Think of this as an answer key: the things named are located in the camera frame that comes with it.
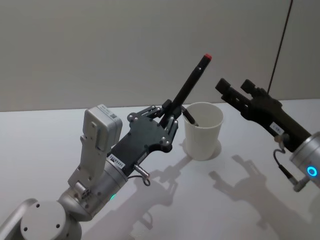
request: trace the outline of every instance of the gray wall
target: gray wall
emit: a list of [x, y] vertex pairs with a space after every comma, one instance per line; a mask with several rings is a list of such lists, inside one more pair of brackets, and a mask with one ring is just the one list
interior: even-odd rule
[[187, 103], [220, 102], [221, 77], [267, 88], [289, 3], [1, 0], [0, 111], [161, 104], [207, 52]]
[[270, 94], [278, 99], [320, 98], [320, 1], [295, 0]]

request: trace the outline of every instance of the green light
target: green light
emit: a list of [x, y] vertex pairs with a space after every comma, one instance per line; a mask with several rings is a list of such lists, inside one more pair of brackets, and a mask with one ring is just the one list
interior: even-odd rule
[[113, 194], [113, 195], [111, 196], [110, 200], [114, 199], [115, 196], [116, 196], [116, 194]]

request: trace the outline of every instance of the blue light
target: blue light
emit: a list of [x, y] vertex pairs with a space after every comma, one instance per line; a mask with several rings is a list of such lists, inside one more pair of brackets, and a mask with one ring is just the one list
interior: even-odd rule
[[113, 195], [111, 196], [110, 200], [114, 199], [115, 196], [116, 196], [116, 194], [113, 194]]
[[318, 171], [314, 166], [308, 166], [308, 168], [306, 169], [306, 171], [308, 172], [308, 174], [311, 177], [315, 177], [318, 175]]

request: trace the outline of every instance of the white table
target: white table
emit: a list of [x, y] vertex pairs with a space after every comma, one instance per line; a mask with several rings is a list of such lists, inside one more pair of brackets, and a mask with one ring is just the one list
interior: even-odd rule
[[[273, 160], [277, 147], [261, 126], [226, 103], [221, 151], [204, 162], [183, 150], [184, 122], [170, 153], [142, 163], [151, 186], [130, 179], [91, 221], [83, 240], [313, 240], [320, 234], [320, 190], [309, 183], [296, 193]], [[122, 136], [130, 112], [122, 118]], [[320, 130], [320, 99], [283, 101], [284, 110], [310, 133]], [[25, 199], [57, 200], [79, 164], [83, 109], [0, 113], [0, 223]], [[279, 160], [297, 178], [302, 173]]]

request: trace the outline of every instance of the white cup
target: white cup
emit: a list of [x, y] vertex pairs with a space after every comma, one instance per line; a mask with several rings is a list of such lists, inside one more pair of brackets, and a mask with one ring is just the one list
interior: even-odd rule
[[199, 125], [192, 125], [184, 117], [187, 154], [197, 161], [208, 160], [217, 146], [224, 114], [220, 108], [209, 102], [192, 103], [186, 109]]

